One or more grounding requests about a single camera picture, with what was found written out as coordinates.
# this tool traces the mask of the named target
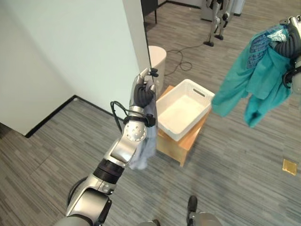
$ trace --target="robotic arm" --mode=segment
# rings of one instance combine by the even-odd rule
[[[146,137],[146,125],[153,121],[151,116],[144,115],[143,109],[155,95],[154,85],[146,91],[146,75],[158,76],[156,69],[147,68],[136,76],[130,100],[129,115],[123,133],[117,139],[95,171],[82,183],[73,195],[66,217],[55,226],[96,226],[103,225],[110,210],[112,201],[109,195],[114,192],[122,172],[135,154],[139,143]]]
[[[283,84],[293,93],[301,95],[301,16],[290,16],[280,22],[288,26],[289,37],[286,42],[275,46],[275,51],[290,58],[292,69],[283,76]]]

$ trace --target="wooden stool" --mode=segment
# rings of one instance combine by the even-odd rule
[[[168,86],[161,97],[163,97],[173,88],[173,86]],[[193,146],[209,113],[210,111],[208,111],[208,113],[179,141],[173,140],[169,135],[159,129],[157,136],[157,150],[179,161],[180,166],[183,167],[187,154],[191,150],[191,147]]]

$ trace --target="silver robot arm segment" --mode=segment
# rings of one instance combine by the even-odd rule
[[[111,207],[109,195],[129,164],[137,146],[146,137],[143,108],[155,95],[155,87],[143,87],[146,75],[158,76],[157,70],[147,68],[135,77],[130,99],[129,119],[117,139],[95,171],[77,189],[67,208],[66,217],[55,226],[102,225]]]

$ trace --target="patterned blue cloth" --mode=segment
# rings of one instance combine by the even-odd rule
[[[245,121],[254,127],[271,109],[291,94],[282,84],[282,75],[290,68],[290,59],[279,55],[269,43],[287,37],[287,29],[277,25],[252,37],[229,70],[220,90],[212,100],[213,111],[226,116],[249,93]]]

